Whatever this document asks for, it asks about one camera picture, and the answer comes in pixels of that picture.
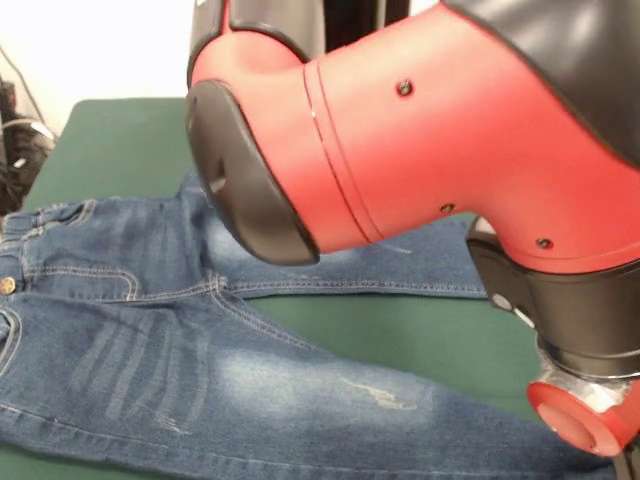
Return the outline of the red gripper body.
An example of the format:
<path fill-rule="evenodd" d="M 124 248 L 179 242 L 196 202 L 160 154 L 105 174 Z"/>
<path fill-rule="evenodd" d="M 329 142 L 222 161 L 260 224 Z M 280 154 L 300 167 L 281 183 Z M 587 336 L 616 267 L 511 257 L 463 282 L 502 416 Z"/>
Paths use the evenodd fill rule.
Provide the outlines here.
<path fill-rule="evenodd" d="M 567 443 L 599 456 L 620 454 L 639 433 L 639 383 L 536 381 L 527 398 L 540 419 Z"/>

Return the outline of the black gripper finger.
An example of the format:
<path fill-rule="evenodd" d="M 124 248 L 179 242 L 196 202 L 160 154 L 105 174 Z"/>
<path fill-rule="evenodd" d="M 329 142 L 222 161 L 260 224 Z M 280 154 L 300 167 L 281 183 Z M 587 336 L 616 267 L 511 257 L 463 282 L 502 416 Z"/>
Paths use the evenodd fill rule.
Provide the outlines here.
<path fill-rule="evenodd" d="M 616 480 L 640 480 L 640 449 L 638 442 L 630 443 L 613 458 Z"/>

